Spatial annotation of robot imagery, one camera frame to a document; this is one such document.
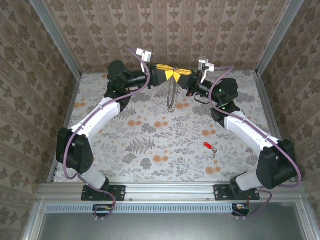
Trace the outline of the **aluminium corner post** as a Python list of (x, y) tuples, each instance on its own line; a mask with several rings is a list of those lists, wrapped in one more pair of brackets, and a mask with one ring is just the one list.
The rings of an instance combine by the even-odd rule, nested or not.
[(40, 20), (44, 24), (46, 30), (50, 34), (59, 52), (63, 56), (73, 76), (77, 80), (80, 80), (82, 71), (75, 57), (72, 54), (71, 48), (67, 45), (67, 42), (63, 37), (63, 33), (61, 32), (61, 30), (59, 30), (58, 25), (56, 24), (56, 21), (54, 20), (52, 14), (50, 13), (47, 6), (45, 5), (44, 1), (43, 0), (29, 0), (29, 1), (32, 4), (33, 8), (35, 9), (36, 13), (38, 14)]
[(255, 72), (258, 76), (261, 76), (266, 70), (272, 57), (274, 56), (277, 48), (281, 41), (284, 39), (290, 25), (292, 24), (295, 16), (299, 12), (301, 6), (305, 0), (290, 0), (286, 10), (284, 11), (277, 27), (275, 28), (274, 34), (267, 44), (258, 64)]

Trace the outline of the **grey metal panel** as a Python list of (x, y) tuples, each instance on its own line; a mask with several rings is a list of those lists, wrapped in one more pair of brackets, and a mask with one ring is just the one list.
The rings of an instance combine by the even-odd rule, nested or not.
[(256, 216), (230, 213), (51, 213), (39, 240), (307, 240), (297, 208), (270, 203)]

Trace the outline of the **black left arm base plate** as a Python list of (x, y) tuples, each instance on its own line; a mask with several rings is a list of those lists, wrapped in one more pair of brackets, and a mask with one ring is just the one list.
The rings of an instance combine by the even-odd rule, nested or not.
[[(114, 196), (116, 201), (124, 201), (126, 195), (126, 186), (125, 185), (109, 185), (104, 187), (102, 191), (109, 192)], [(82, 189), (81, 194), (82, 201), (112, 201), (112, 197), (106, 193), (99, 192), (92, 189), (90, 186), (85, 185)]]

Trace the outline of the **large keyring with split rings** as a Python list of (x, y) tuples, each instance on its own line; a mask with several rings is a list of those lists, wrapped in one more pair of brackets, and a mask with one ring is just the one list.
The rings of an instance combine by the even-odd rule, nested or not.
[(167, 92), (167, 111), (173, 113), (176, 109), (176, 104), (179, 96), (179, 85), (176, 83), (176, 80), (171, 77), (168, 85)]

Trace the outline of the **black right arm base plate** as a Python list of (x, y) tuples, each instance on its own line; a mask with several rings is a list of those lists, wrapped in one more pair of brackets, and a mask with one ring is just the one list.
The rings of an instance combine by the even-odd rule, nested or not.
[(215, 184), (213, 186), (216, 201), (257, 201), (260, 193), (257, 188), (243, 191), (232, 184)]

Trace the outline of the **aluminium frame bar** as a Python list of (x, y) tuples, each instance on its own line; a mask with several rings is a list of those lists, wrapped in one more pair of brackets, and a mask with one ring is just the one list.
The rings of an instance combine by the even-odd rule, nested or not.
[(300, 219), (307, 240), (320, 240), (320, 228), (309, 202), (303, 202)]
[(43, 200), (36, 201), (30, 213), (22, 240), (38, 240), (45, 217), (45, 211), (46, 203), (44, 203)]

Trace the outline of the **aluminium side rail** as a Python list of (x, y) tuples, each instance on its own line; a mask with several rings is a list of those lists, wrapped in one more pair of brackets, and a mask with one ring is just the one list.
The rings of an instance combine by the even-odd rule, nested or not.
[[(253, 76), (254, 76), (254, 81), (259, 93), (259, 98), (264, 110), (265, 118), (268, 123), (270, 135), (282, 141), (283, 139), (282, 139), (275, 115), (273, 113), (273, 109), (272, 109), (263, 79), (258, 73), (256, 73), (256, 71), (253, 71)], [(279, 187), (288, 188), (288, 189), (294, 189), (299, 187), (302, 183), (301, 173), (297, 173), (297, 177), (293, 177), (289, 181), (291, 183), (295, 183), (295, 185), (279, 185)]]
[[(72, 114), (73, 114), (73, 109), (74, 109), (74, 106), (75, 106), (75, 103), (76, 103), (77, 95), (78, 95), (78, 92), (79, 92), (79, 89), (80, 89), (80, 84), (81, 84), (81, 78), (78, 78), (76, 80), (76, 82), (75, 82), (75, 86), (74, 86), (74, 90), (73, 90), (73, 93), (72, 93), (72, 96), (71, 96), (71, 99), (70, 99), (69, 107), (68, 107), (67, 112), (66, 112), (65, 120), (64, 120), (64, 123), (63, 123), (63, 127), (64, 128), (68, 128), (69, 127), (69, 124), (70, 124), (70, 121), (71, 121), (71, 117), (72, 117)], [(52, 164), (51, 164), (49, 175), (48, 175), (48, 178), (47, 178), (47, 183), (48, 184), (50, 184), (50, 183), (52, 183), (54, 181), (54, 178), (55, 178), (55, 175), (56, 175), (56, 171), (57, 171), (57, 168), (58, 168), (58, 164), (59, 164), (59, 162), (56, 160), (56, 153), (55, 153), (54, 156), (53, 156)]]

